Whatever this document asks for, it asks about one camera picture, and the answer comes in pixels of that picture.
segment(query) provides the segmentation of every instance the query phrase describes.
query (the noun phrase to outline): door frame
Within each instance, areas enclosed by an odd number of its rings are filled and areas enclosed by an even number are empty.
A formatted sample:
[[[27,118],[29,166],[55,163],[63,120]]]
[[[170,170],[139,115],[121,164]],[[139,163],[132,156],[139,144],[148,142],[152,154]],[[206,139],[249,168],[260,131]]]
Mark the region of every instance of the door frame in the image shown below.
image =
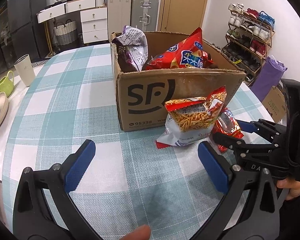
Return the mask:
[[[208,2],[208,0],[204,1],[204,6],[203,6],[203,11],[202,11],[202,16],[201,16],[201,22],[200,22],[200,28],[202,27],[204,14],[205,14],[206,7],[207,7],[207,2]],[[163,7],[164,7],[164,0],[161,0],[160,1],[159,18],[158,18],[158,28],[157,28],[158,32],[163,32],[164,31],[164,30],[161,30],[161,28],[162,28]]]

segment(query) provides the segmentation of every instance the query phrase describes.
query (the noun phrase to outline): green mug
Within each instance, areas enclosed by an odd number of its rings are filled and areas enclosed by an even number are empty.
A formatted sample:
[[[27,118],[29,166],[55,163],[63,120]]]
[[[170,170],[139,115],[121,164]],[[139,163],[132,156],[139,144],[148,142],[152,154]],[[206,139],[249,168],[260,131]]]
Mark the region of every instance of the green mug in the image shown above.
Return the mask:
[[[9,73],[12,74],[12,80],[9,79]],[[11,95],[14,90],[14,74],[13,71],[8,71],[7,75],[0,80],[0,92],[5,92],[7,97]]]

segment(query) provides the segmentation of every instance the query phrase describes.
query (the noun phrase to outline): green sneaker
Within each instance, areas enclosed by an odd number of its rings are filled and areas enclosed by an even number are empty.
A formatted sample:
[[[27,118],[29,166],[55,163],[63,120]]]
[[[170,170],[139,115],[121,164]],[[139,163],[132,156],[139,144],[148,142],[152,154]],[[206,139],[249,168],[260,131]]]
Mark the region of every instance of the green sneaker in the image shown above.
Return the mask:
[[[240,39],[240,34],[238,32],[233,31],[232,34],[230,35],[231,38],[238,40]]]
[[[234,30],[229,29],[229,30],[227,31],[226,35],[230,37],[230,36],[232,35],[233,32],[234,32]]]

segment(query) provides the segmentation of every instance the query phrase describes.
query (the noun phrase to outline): wooden door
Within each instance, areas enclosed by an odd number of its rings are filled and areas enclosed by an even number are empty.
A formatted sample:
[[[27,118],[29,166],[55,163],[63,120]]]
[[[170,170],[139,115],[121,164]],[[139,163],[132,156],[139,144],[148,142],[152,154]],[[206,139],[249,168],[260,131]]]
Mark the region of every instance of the wooden door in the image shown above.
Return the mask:
[[[158,29],[191,34],[202,25],[205,5],[206,0],[164,0],[162,23]]]

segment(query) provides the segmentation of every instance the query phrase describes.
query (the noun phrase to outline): screw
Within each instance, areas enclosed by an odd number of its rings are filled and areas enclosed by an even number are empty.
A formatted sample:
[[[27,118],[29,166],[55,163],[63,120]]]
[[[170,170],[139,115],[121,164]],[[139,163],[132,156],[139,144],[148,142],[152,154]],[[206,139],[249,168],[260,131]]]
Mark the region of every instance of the screw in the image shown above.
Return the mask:
[[[270,173],[270,171],[267,168],[263,168],[262,171],[263,171],[264,174],[269,174]]]
[[[235,165],[232,166],[232,169],[233,169],[234,171],[240,171],[240,170],[241,170],[241,167],[240,167],[238,164],[235,164]]]
[[[60,167],[61,167],[61,164],[60,164],[60,163],[55,163],[55,164],[52,165],[52,169],[53,169],[54,171],[58,171],[58,170],[60,169]]]
[[[29,173],[31,171],[30,167],[26,167],[23,169],[23,173]]]

